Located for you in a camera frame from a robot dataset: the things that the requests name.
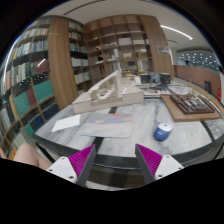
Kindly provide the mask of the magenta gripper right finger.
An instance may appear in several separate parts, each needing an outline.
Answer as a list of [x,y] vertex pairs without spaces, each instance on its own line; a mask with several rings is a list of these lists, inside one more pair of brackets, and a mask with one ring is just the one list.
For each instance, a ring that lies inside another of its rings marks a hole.
[[135,154],[146,184],[183,169],[171,155],[162,156],[140,144],[135,146]]

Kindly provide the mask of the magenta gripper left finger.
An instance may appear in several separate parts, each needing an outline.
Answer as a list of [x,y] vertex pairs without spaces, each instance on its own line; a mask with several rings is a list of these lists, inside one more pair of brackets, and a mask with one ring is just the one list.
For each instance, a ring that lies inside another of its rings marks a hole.
[[95,156],[96,148],[91,145],[70,157],[60,157],[47,171],[81,187],[86,187]]

